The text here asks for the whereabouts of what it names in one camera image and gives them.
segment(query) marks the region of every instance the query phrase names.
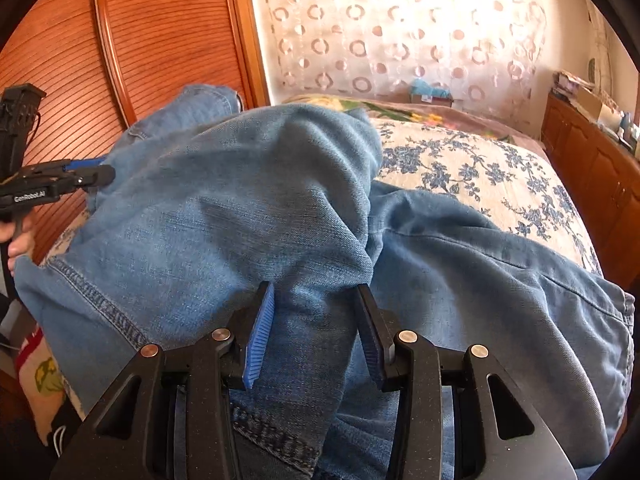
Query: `floral blanket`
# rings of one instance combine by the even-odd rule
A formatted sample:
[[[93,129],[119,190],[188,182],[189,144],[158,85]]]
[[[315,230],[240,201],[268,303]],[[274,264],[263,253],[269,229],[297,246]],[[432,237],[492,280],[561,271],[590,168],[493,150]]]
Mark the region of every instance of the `floral blanket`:
[[[566,189],[536,154],[441,126],[384,119],[371,123],[382,137],[380,180],[452,196],[500,229],[531,238],[602,275]]]

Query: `ribbed wooden panel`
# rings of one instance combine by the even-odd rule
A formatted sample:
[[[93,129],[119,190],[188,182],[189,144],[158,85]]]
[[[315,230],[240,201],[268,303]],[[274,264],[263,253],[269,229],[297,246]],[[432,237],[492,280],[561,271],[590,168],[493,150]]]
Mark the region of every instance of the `ribbed wooden panel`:
[[[170,101],[188,83],[242,93],[226,0],[107,0],[114,45],[136,115]]]
[[[102,69],[92,0],[38,0],[0,52],[0,86],[31,82],[47,92],[25,164],[108,152],[122,132]],[[84,207],[84,193],[39,208],[39,262]]]

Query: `blue denim fabric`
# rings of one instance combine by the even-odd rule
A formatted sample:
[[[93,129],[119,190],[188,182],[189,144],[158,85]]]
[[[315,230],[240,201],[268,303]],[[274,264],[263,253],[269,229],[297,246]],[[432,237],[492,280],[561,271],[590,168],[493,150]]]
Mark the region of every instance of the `blue denim fabric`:
[[[350,289],[367,282],[435,344],[488,346],[575,467],[606,456],[631,297],[449,197],[373,181],[380,139],[359,110],[237,111],[228,89],[187,88],[123,135],[67,254],[18,259],[18,292],[86,409],[136,349],[196,341],[271,280],[262,373],[232,396],[245,477],[383,478],[397,397],[375,389],[356,337]]]

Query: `metal screw head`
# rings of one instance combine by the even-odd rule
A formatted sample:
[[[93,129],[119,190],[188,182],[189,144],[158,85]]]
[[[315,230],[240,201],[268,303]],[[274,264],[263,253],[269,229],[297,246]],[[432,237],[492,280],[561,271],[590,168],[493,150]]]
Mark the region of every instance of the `metal screw head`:
[[[415,343],[418,341],[418,336],[411,330],[402,330],[402,332],[398,334],[398,339],[405,343]]]
[[[476,357],[487,357],[489,355],[489,351],[486,349],[486,346],[482,345],[473,345],[471,347],[471,353]]]
[[[158,354],[158,345],[154,345],[153,343],[150,343],[148,345],[144,345],[141,349],[140,349],[140,355],[142,355],[142,357],[153,357],[156,354]]]
[[[216,341],[226,341],[231,337],[231,332],[228,328],[217,328],[211,332],[211,337]]]

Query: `cabinet door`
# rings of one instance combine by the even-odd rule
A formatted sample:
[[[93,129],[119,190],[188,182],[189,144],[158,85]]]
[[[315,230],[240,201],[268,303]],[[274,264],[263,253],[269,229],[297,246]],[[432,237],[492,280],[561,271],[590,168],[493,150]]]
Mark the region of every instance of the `cabinet door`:
[[[562,111],[549,98],[545,123],[542,126],[542,142],[544,142],[546,152],[550,158],[556,158],[555,151],[558,146],[558,139],[562,137],[566,126],[567,124],[562,118]]]
[[[556,143],[556,153],[559,148],[562,149],[562,153],[561,161],[554,165],[554,169],[558,172],[578,209],[581,203],[589,200],[587,196],[583,196],[583,185],[587,171],[596,158],[596,148],[590,138],[592,128],[593,126],[588,123],[572,120],[564,136],[565,139],[560,138]]]
[[[609,233],[620,213],[618,201],[623,188],[622,174],[608,151],[606,146],[596,147],[595,158],[588,169],[580,193],[586,202],[576,203],[598,254],[604,250]]]
[[[620,214],[602,254],[598,254],[605,278],[625,290],[640,274],[640,190],[623,191]]]

